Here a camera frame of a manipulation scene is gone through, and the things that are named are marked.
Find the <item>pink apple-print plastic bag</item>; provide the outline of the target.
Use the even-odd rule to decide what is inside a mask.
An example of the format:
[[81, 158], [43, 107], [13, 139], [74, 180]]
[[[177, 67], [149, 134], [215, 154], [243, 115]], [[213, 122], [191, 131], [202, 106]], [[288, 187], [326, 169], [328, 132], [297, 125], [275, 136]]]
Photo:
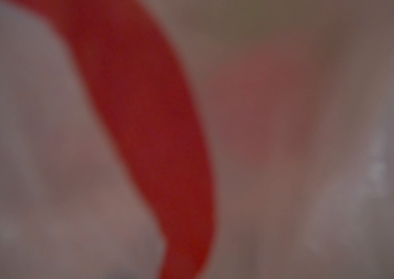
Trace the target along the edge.
[[394, 1], [0, 1], [0, 279], [394, 277], [393, 103]]

